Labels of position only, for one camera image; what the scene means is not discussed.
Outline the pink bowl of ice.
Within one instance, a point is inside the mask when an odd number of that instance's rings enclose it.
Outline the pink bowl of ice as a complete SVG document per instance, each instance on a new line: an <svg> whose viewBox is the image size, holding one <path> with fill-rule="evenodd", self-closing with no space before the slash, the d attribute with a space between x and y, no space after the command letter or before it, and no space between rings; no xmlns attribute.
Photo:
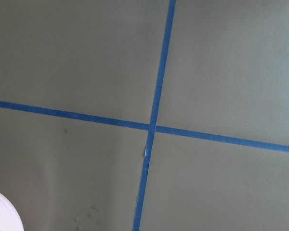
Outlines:
<svg viewBox="0 0 289 231"><path fill-rule="evenodd" d="M21 218L12 203L0 193L0 231L24 231Z"/></svg>

